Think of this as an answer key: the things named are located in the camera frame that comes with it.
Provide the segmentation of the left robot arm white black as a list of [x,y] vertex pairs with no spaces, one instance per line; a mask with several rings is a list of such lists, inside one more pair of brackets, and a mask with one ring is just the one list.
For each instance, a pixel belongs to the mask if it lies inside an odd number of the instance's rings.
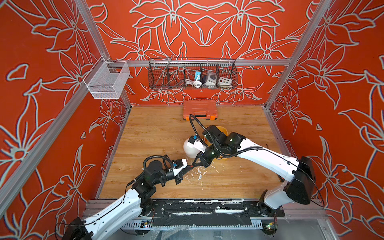
[[156,185],[168,181],[179,184],[195,166],[187,160],[170,160],[166,156],[151,156],[144,160],[143,171],[126,185],[126,192],[98,213],[82,220],[74,219],[67,226],[63,240],[106,240],[125,223],[153,210],[152,195]]

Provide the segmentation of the white dome with screws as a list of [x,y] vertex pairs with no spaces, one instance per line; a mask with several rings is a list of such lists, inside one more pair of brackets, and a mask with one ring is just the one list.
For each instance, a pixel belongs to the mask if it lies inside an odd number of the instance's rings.
[[200,152],[198,149],[194,148],[195,140],[196,139],[194,139],[194,137],[191,136],[188,139],[186,139],[183,144],[184,152],[187,155],[187,157],[190,159],[195,158]]

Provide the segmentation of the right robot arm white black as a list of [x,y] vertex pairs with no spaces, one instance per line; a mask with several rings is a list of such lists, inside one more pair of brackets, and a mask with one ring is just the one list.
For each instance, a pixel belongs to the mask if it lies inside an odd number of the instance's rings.
[[194,135],[186,139],[183,145],[187,156],[200,160],[203,167],[209,167],[214,159],[240,157],[283,178],[279,186],[262,193],[257,203],[258,214],[273,216],[285,204],[311,203],[316,176],[309,158],[297,159],[276,153],[238,133],[226,135],[214,125],[208,126],[203,135],[208,143]]

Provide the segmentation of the yellow plastic tray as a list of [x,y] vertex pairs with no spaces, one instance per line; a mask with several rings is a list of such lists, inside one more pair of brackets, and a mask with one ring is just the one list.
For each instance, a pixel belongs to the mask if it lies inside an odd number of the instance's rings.
[[[213,125],[209,125],[209,126],[206,126],[206,128],[209,130],[212,126],[213,126]],[[229,135],[229,133],[228,133],[228,131],[227,131],[226,128],[224,128],[224,127],[222,127],[222,126],[216,126],[216,125],[215,125],[215,127],[216,127],[220,132],[223,132],[226,136]],[[203,136],[203,140],[204,140],[204,142],[205,142],[208,146],[212,145],[212,143],[209,142],[209,140],[207,139],[206,136]]]

